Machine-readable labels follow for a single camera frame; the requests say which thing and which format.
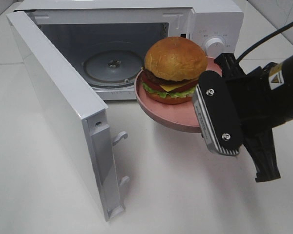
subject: pink plate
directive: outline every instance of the pink plate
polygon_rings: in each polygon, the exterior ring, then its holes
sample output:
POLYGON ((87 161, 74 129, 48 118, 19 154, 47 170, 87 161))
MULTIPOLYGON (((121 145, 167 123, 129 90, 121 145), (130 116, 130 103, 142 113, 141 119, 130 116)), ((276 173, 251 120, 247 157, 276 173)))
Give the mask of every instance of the pink plate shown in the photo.
MULTIPOLYGON (((206 70, 216 71, 221 75, 220 67, 214 63, 213 58, 208 58, 206 70)), ((200 133, 195 110, 191 101, 169 105, 150 99, 142 87, 142 82, 137 75, 135 80, 135 93, 143 111, 156 122, 182 132, 200 133)))

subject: bottom bun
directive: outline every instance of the bottom bun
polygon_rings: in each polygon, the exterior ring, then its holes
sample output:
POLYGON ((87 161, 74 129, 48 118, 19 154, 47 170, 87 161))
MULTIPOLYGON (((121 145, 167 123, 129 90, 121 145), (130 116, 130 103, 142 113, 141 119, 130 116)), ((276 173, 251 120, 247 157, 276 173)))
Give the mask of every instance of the bottom bun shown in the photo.
POLYGON ((165 104, 180 104, 180 103, 184 103, 184 102, 187 102, 187 101, 191 101, 192 100, 192 97, 177 97, 177 98, 174 98, 174 97, 170 97, 169 95, 166 96, 166 98, 161 98, 158 94, 156 93, 149 93, 145 90, 146 92, 146 95, 153 99, 153 100, 156 100, 158 102, 161 102, 161 103, 165 103, 165 104))

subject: microwave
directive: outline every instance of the microwave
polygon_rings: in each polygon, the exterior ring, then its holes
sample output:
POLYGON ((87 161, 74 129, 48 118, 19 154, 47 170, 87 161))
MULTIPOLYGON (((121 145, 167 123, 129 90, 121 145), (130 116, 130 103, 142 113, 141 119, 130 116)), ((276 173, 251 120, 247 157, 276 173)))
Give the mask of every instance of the microwave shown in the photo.
POLYGON ((105 100, 135 99, 148 49, 185 37, 209 57, 233 53, 243 12, 232 0, 24 0, 7 15, 45 118, 108 221, 124 210, 105 100))

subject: lettuce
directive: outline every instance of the lettuce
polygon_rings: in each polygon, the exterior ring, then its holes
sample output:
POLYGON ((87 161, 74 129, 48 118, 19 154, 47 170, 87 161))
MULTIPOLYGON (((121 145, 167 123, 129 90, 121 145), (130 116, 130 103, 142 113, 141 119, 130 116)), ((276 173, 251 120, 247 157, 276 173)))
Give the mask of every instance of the lettuce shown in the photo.
POLYGON ((195 87, 192 87, 188 90, 185 90, 183 92, 176 92, 176 93, 172 93, 172 92, 161 92, 161 91, 157 91, 157 90, 154 90, 152 89, 151 87, 149 87, 146 83, 142 82, 142 86, 143 88, 148 91, 149 93, 156 93, 158 94, 161 98, 166 98, 167 95, 170 95, 172 98, 185 98, 186 96, 192 96, 192 94, 194 93, 195 91, 195 87))

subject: open microwave door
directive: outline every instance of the open microwave door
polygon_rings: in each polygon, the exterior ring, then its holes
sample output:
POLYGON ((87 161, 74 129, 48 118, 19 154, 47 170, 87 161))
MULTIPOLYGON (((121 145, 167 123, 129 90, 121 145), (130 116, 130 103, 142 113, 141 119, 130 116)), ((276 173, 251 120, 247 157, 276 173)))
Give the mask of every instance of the open microwave door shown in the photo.
POLYGON ((7 15, 43 113, 106 220, 124 210, 107 105, 23 12, 7 15))

